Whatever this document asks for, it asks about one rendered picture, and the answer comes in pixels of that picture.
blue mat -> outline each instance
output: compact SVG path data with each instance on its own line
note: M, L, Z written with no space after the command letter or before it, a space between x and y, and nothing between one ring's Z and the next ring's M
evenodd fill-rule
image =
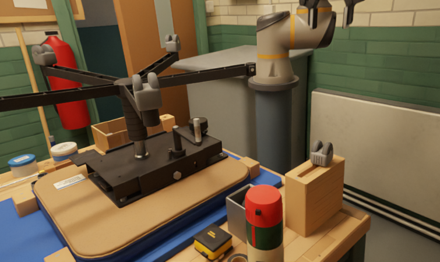
M251 183L280 188L281 178L261 169L261 174ZM224 222L226 222L226 207L223 205L183 226L169 238L153 245L149 251L139 254L131 262L166 261L192 244L192 237L196 233L212 223L221 225ZM0 261L43 261L45 256L61 248L63 245L58 235L42 211L19 218L11 199L0 202Z
M1 262L43 262L44 257L62 248L41 211L19 218L12 199L0 202Z

gray floor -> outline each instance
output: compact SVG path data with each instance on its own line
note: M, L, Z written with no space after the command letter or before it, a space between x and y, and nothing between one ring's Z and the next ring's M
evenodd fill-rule
M440 262L440 245L348 202L372 217L365 262Z

cream brick wall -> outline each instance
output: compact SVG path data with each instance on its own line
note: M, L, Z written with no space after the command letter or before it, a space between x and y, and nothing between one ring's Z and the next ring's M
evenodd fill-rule
M344 0L329 0L342 26ZM207 25L251 26L270 2L276 11L296 13L299 0L214 0L215 12L207 13ZM353 27L440 26L440 0L365 0L355 6Z
M45 35L46 31L57 31L59 39L62 39L56 22L0 24L0 47L19 46L15 27L22 29L22 35L26 45L41 44L47 39Z

wall outlet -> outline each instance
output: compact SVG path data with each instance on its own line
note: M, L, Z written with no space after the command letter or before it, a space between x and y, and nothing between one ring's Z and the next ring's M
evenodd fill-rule
M213 1L205 1L205 8L207 13L215 12L215 8L213 7Z
M275 5L264 5L263 6L263 15L268 15L270 13L276 12L276 6Z

wooden table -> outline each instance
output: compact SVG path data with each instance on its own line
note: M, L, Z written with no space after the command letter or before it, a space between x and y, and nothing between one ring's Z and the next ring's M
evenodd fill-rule
M80 149L79 152L95 149L100 154L104 154L99 149L92 145ZM67 167L72 164L70 161L60 163L55 166L53 160L45 160L38 163L40 170L44 169L47 172L53 172L62 167ZM283 196L283 205L286 205L284 198L284 176L278 174L265 167L261 167L279 177L283 186L279 189ZM11 183L20 178L12 176L11 172L0 175L0 185ZM0 201L11 198L13 194L18 194L26 190L31 190L30 183L37 180L37 177L16 183L12 186L0 189ZM296 262L316 262L316 261L364 261L365 249L365 234L370 229L371 218L366 213L343 205L343 208L318 228L312 235L304 238L294 231L286 228L286 220L284 221L283 229L283 245L284 245L284 261ZM228 231L228 222L220 226L225 231ZM230 256L237 253L247 254L247 246L238 238L233 236L233 249L221 261L227 261ZM183 251L176 254L168 260L169 262L208 262L206 258L200 255L194 248L193 244L188 246Z
M281 177L283 186L279 190L283 198L283 210L286 210L284 208L284 205L286 205L284 176L267 168L261 168ZM338 213L326 221L312 235L304 238L286 228L285 220L283 221L284 261L364 261L365 234L370 229L370 221L371 218L366 213L344 204ZM225 222L220 228L228 232L228 222ZM228 261L230 256L238 253L247 254L247 246L233 235L233 249L221 261ZM168 261L208 262L205 257L195 250L193 244Z

